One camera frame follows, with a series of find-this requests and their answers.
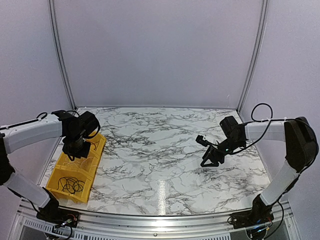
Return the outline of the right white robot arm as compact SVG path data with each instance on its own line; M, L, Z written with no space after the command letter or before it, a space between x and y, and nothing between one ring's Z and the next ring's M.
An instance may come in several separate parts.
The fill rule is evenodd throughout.
M196 137L196 142L207 148L200 164L203 168L218 167L227 156L240 154L259 142L272 142L276 149L283 148L281 167L269 185L254 198L251 209L231 217L236 224L244 221L258 224L316 160L319 144L315 131L305 117L239 123L233 116L227 116L220 122L220 127L225 139L218 143L202 135Z

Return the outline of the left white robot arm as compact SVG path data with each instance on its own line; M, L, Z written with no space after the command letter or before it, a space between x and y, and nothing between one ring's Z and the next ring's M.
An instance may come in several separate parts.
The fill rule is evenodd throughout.
M35 119L4 125L0 128L0 184L20 198L38 206L37 217L58 223L63 219L63 211L58 200L47 189L34 184L15 170L8 155L23 147L52 138L63 138L62 151L67 157L86 158L94 138L101 129L96 116L86 111L72 115L66 110L52 113L42 112Z

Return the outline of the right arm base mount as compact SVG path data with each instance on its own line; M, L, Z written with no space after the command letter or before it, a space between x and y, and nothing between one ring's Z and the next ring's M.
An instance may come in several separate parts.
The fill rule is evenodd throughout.
M273 212L267 211L262 216L257 216L251 213L251 210L234 212L227 219L227 223L233 228L245 228L246 238L248 240L264 240L273 226L274 215Z

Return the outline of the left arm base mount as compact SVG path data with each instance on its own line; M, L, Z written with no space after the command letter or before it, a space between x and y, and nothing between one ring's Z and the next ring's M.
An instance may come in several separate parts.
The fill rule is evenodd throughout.
M78 226L80 213L78 211L58 209L53 214L37 211L36 217L40 220L54 224L52 233L57 233L58 230L69 230L68 236L65 240L69 240L74 235L74 229Z

